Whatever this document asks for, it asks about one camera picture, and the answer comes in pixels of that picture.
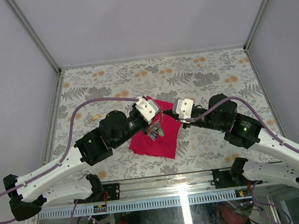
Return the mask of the large keyring with keys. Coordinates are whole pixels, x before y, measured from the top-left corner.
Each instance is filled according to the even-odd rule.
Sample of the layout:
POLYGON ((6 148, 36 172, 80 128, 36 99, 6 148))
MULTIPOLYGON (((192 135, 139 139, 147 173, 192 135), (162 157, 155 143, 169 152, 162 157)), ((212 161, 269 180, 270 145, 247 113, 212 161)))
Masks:
POLYGON ((151 138, 153 141, 156 141, 158 138, 164 137, 163 130, 163 119, 164 119, 164 111, 160 111, 153 119, 151 124, 148 126, 146 130, 146 135, 151 138))

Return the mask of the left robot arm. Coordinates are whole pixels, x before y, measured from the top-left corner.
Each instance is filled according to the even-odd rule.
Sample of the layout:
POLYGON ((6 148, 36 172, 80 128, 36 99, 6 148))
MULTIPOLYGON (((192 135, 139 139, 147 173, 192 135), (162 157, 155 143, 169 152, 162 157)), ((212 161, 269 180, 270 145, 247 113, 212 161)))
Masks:
POLYGON ((68 184, 58 181, 111 157, 114 149, 146 131, 158 112, 159 107, 148 102, 134 104, 129 115, 117 110, 109 112, 97 128, 77 140, 60 160, 24 176, 6 176, 3 182, 9 191, 14 218, 27 220, 46 206, 75 200, 81 204, 103 201, 106 191, 97 175, 87 174, 82 180, 68 184))

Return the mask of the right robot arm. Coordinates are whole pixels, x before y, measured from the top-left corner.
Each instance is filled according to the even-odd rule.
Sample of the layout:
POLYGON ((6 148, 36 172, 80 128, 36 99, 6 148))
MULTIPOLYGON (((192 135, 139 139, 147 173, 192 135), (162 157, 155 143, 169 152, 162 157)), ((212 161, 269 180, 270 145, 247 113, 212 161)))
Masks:
POLYGON ((220 131, 231 145, 258 151, 280 161, 280 164, 262 164, 238 157, 229 171, 234 184, 260 180, 299 189, 299 144, 273 132, 259 114, 249 117, 238 113, 238 101, 249 106, 241 98, 223 94, 212 96, 207 109, 195 106, 192 100, 178 99, 173 109, 165 110, 164 114, 180 121, 184 128, 195 126, 220 131))

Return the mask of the small yellow key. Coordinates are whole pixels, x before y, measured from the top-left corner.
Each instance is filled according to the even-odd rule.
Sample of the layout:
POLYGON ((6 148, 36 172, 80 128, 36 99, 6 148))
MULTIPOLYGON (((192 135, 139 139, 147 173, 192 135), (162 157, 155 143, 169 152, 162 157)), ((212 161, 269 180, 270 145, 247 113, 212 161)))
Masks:
POLYGON ((91 121, 96 121, 96 120, 98 120, 98 119, 100 119, 101 118, 101 115, 94 115, 94 116, 92 116, 91 118, 90 118, 90 120, 91 121))

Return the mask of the pink folded cloth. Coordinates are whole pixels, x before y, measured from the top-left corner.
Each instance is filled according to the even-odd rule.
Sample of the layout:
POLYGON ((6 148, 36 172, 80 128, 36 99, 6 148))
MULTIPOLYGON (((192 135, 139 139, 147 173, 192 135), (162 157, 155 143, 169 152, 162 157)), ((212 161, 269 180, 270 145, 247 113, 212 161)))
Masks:
POLYGON ((139 132, 132 138, 129 149, 134 154, 174 159, 181 123, 164 115, 162 126, 164 137, 153 141, 146 134, 139 132))

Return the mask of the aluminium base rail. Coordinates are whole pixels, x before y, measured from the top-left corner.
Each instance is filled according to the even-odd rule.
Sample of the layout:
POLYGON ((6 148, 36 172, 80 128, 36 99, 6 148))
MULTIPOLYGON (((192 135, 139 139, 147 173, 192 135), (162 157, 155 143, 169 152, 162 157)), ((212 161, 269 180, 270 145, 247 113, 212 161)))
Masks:
POLYGON ((251 198, 246 181, 236 183, 229 169, 214 169, 158 177, 123 180, 109 192, 106 203, 66 204, 46 208, 40 220, 65 219, 99 214, 113 214, 146 209, 202 204, 251 198))

